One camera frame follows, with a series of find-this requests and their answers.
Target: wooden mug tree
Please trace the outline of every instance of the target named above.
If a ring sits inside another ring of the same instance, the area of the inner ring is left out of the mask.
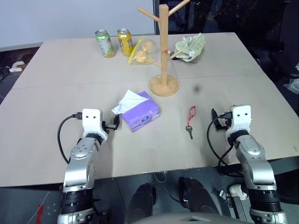
[[[148,11],[138,8],[138,11],[149,16],[153,20],[160,23],[160,51],[161,51],[161,64],[157,62],[147,61],[151,64],[161,67],[161,75],[154,77],[150,81],[150,89],[152,92],[160,97],[168,97],[173,95],[178,90],[178,82],[175,77],[167,75],[167,62],[173,59],[176,55],[180,54],[183,50],[178,51],[176,54],[168,57],[170,51],[168,50],[168,17],[174,14],[177,10],[187,4],[190,0],[183,0],[170,11],[168,5],[159,5],[160,18],[152,15]]]

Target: key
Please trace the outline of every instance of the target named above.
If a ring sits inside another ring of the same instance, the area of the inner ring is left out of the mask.
[[[186,126],[186,131],[189,132],[190,138],[193,139],[193,136],[192,136],[192,127],[191,126]]]

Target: yellow can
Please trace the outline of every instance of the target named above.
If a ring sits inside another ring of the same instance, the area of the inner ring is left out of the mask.
[[[133,43],[129,30],[126,28],[119,29],[117,31],[117,38],[120,43],[122,54],[129,57],[133,51]]]

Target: key ring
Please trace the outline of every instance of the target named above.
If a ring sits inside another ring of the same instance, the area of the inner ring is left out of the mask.
[[[190,120],[192,118],[194,118],[194,116],[196,115],[196,107],[195,106],[192,106],[189,110],[189,118],[188,118],[188,126],[187,127],[190,127]]]

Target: green soda can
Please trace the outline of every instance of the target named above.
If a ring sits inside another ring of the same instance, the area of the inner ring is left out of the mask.
[[[115,55],[110,36],[106,30],[95,31],[95,39],[97,39],[104,57],[113,57]]]

